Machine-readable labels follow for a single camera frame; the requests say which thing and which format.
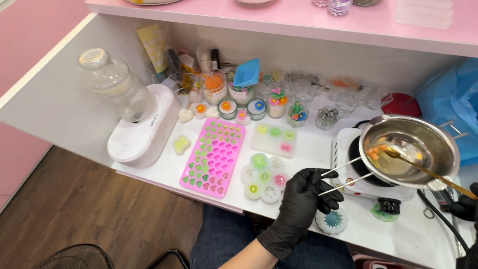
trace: wooden floor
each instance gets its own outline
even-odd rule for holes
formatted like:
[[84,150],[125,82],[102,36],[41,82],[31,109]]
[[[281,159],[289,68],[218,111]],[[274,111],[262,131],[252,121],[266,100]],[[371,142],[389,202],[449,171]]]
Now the wooden floor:
[[[0,214],[0,268],[28,269],[70,245],[103,248],[116,269],[191,251],[201,203],[53,147]],[[182,268],[169,257],[158,268]]]

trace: person's leg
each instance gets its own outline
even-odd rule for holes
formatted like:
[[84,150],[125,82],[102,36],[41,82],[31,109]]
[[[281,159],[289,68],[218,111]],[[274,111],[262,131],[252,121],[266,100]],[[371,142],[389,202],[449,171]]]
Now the person's leg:
[[191,269],[217,269],[256,238],[247,216],[203,205],[203,225],[191,251]]
[[285,261],[279,261],[277,266],[279,269],[355,268],[343,241],[310,231],[295,251]]

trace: gloved hand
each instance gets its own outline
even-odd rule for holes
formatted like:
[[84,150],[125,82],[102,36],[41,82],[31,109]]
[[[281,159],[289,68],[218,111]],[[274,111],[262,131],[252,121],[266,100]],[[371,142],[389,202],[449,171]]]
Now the gloved hand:
[[[470,191],[472,191],[475,195],[478,195],[478,183],[473,183],[470,186]],[[466,195],[461,195],[457,202],[451,204],[450,212],[460,219],[474,221],[475,230],[478,231],[477,208],[477,201]],[[476,243],[470,248],[465,257],[457,259],[456,268],[478,269],[478,245]]]
[[[317,209],[328,214],[330,209],[338,209],[337,202],[344,200],[339,191],[317,196],[333,189],[320,177],[327,171],[329,169],[302,169],[285,185],[279,216],[257,237],[259,243],[278,259],[285,260],[294,251],[307,234]],[[336,177],[338,174],[335,171],[324,176],[329,179]]]

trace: pink shelf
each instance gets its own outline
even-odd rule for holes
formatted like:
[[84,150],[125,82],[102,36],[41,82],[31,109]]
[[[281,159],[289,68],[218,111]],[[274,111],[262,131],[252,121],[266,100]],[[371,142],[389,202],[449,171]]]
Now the pink shelf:
[[353,5],[343,17],[328,14],[311,0],[278,0],[263,9],[244,8],[234,0],[182,0],[160,6],[86,1],[95,13],[478,57],[478,28],[472,23],[478,1],[453,3],[454,23],[448,30],[437,30],[396,23],[396,0],[374,7]]

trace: blue plastic bag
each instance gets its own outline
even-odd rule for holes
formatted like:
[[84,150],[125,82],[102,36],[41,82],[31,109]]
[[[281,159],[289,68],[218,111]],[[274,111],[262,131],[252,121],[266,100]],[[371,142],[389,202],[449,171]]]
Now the blue plastic bag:
[[[470,58],[445,74],[428,81],[416,96],[423,119],[440,125],[450,120],[452,125],[468,135],[456,139],[460,151],[460,166],[478,163],[478,59]],[[449,125],[443,127],[451,135]]]

